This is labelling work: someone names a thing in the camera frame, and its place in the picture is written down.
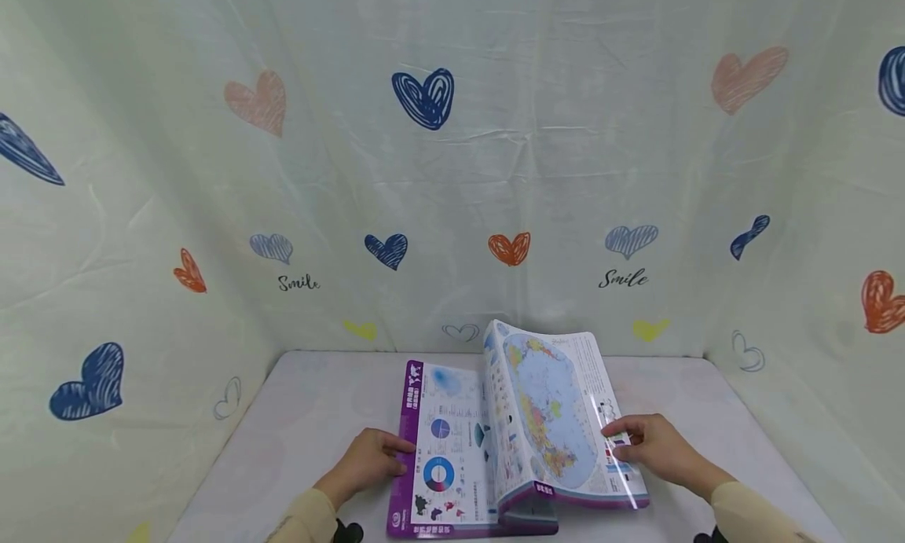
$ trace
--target white curtain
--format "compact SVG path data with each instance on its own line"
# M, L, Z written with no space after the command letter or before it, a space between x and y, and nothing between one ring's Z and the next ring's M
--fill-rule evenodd
M165 541L282 350L493 317L706 354L847 538L905 533L897 0L0 24L0 541Z

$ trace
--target open book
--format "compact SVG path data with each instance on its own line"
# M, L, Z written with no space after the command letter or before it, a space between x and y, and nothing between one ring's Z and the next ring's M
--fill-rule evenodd
M641 474L612 456L621 416L590 333L538 335L492 321L482 370L418 360L405 366L401 455L387 533L398 538L544 535L559 530L553 501L643 508Z

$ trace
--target orange heart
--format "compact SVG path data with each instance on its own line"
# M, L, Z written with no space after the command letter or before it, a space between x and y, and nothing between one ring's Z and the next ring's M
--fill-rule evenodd
M772 83L779 75L790 51L781 46L767 48L744 66L736 54L726 54L713 71L710 90L717 105L730 115Z
M490 252L507 266L517 266L525 261L528 256L528 247L531 245L531 233L519 233L515 236L514 243L503 234L494 234L487 240Z
M191 289L195 293L207 293L207 286L204 285L204 279L201 277L201 270L195 264L195 259L189 254L189 251L182 249L182 265L183 268L173 268L173 275L179 283Z
M224 98L239 119L282 138L282 121L286 118L286 86L277 72L261 72L257 92L230 81L224 89Z
M870 273L861 288L861 304L870 333L889 333L905 323L905 296L892 297L895 281L883 270Z

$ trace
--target person's right hand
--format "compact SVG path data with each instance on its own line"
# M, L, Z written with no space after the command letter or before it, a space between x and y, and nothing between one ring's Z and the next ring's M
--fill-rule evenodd
M735 481L698 453L660 413L621 417L602 430L606 437L621 432L628 434L632 444L615 448L615 458L643 464L666 482L684 486L704 500L710 501L720 484Z

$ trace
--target world map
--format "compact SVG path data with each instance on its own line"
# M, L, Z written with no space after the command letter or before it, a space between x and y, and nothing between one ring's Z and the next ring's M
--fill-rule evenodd
M575 365L558 348L530 335L508 336L504 352L531 449L556 482L578 488L594 472L597 447Z

